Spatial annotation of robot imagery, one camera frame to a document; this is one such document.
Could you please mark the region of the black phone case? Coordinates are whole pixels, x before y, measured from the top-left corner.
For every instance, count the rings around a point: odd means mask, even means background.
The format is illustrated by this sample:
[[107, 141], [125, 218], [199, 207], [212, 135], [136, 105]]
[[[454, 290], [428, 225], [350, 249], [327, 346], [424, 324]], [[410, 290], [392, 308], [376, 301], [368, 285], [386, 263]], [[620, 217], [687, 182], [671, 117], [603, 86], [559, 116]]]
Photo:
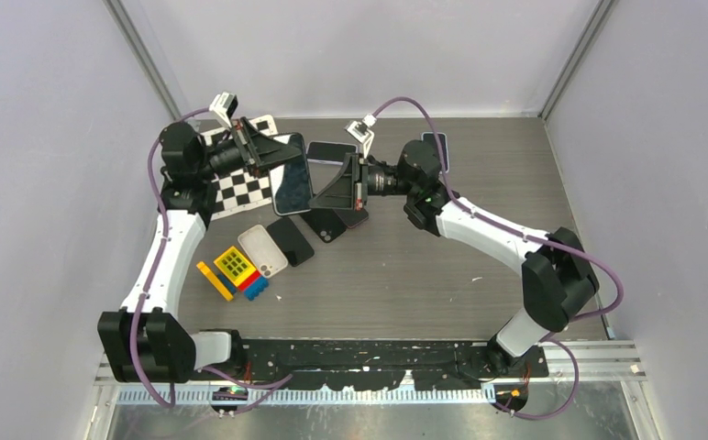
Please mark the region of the black phone case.
[[312, 209], [300, 217], [324, 243], [331, 243], [347, 231], [347, 226], [330, 209]]
[[353, 229], [370, 218], [369, 212], [362, 208], [360, 210], [335, 210], [335, 214], [347, 229]]

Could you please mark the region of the black phone purple edge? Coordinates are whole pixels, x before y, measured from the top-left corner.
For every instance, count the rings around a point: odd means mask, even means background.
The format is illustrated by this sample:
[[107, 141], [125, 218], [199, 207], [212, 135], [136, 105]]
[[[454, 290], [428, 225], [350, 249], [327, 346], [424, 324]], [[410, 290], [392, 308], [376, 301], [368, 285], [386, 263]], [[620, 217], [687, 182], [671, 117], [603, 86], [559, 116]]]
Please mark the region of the black phone purple edge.
[[314, 196], [306, 157], [304, 138], [299, 133], [287, 133], [273, 137], [300, 152], [281, 167], [270, 171], [272, 208], [278, 216], [298, 215], [311, 210]]

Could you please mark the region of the beige phone case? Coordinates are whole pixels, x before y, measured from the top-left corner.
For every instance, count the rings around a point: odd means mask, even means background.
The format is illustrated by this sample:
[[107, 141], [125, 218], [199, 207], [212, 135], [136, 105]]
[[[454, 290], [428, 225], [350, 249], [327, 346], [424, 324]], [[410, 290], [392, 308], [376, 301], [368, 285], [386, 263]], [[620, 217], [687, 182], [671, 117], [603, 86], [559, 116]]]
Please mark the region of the beige phone case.
[[238, 243], [266, 279], [289, 267], [288, 259], [263, 225], [255, 225], [241, 233], [238, 236]]

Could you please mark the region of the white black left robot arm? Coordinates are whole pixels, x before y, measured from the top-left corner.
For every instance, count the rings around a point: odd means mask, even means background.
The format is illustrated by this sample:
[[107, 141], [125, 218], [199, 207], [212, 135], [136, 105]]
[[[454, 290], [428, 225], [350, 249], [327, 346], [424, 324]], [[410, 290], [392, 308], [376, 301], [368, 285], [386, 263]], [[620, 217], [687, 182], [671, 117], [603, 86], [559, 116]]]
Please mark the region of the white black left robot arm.
[[242, 118], [214, 145], [186, 121], [158, 134], [150, 150], [161, 154], [162, 177], [149, 170], [158, 204], [157, 229], [136, 283], [115, 312], [104, 312], [97, 333], [116, 381], [185, 383], [211, 366], [238, 378], [247, 365], [235, 330], [191, 334], [178, 322], [183, 285], [194, 252], [211, 222], [213, 181], [234, 171], [264, 177], [300, 158], [298, 134], [269, 137]]

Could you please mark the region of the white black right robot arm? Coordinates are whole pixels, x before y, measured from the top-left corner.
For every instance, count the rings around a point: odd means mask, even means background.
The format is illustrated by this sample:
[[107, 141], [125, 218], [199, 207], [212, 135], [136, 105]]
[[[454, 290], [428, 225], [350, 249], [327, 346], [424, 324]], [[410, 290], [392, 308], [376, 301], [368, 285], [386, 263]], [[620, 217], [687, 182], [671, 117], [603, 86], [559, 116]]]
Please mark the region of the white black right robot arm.
[[444, 182], [443, 156], [433, 143], [408, 142], [396, 164], [348, 154], [331, 183], [315, 195], [314, 209], [360, 210], [369, 196], [403, 196], [416, 228], [475, 248], [513, 270], [523, 306], [487, 344], [490, 367], [512, 376], [525, 353], [561, 332], [599, 291], [591, 262], [574, 232], [524, 227], [490, 214]]

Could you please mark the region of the checkerboard calibration mat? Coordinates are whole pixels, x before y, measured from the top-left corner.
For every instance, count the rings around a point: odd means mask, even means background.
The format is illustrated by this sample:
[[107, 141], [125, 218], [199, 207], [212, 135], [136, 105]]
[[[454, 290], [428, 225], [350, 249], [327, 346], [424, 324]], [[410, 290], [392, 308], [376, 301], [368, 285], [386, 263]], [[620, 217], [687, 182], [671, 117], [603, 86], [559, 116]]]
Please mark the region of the checkerboard calibration mat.
[[[262, 134], [278, 134], [272, 115], [261, 115], [250, 119], [249, 122]], [[202, 133], [209, 147], [222, 140], [226, 134], [223, 127], [214, 128], [213, 121], [201, 125], [201, 128], [209, 128]], [[212, 220], [223, 219], [271, 204], [269, 177], [255, 178], [246, 170], [233, 171], [224, 177], [214, 179], [213, 187], [216, 190], [216, 200]]]

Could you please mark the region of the yellow red blue block house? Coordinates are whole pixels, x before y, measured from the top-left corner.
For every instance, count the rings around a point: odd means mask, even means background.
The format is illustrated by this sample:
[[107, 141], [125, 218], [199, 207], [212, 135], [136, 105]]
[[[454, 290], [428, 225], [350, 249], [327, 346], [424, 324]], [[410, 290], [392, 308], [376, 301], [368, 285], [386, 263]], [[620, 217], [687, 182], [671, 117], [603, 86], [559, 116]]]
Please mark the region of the yellow red blue block house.
[[214, 265], [249, 301], [256, 300], [269, 286], [268, 280], [235, 246], [229, 247], [215, 258]]

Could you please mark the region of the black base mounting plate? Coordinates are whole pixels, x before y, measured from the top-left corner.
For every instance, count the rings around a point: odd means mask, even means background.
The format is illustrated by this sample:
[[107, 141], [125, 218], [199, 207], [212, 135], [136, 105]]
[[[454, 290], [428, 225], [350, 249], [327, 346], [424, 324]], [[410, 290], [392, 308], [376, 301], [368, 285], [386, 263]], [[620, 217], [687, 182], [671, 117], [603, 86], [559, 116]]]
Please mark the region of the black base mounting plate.
[[472, 390], [488, 380], [548, 376], [540, 347], [502, 373], [485, 343], [449, 340], [243, 339], [215, 368], [257, 384], [288, 377], [285, 387], [293, 391], [391, 391], [407, 379], [418, 391]]

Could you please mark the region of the aluminium frame rail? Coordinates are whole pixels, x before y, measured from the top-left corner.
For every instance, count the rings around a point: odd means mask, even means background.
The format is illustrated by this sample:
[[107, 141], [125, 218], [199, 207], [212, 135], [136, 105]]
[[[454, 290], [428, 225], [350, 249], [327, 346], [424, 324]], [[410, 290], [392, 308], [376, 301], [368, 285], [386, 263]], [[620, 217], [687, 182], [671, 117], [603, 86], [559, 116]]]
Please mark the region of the aluminium frame rail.
[[482, 342], [251, 339], [247, 372], [234, 383], [210, 372], [170, 387], [178, 405], [396, 405], [525, 402], [541, 385], [647, 381], [631, 342], [575, 341], [531, 348], [511, 372], [493, 377], [482, 365]]

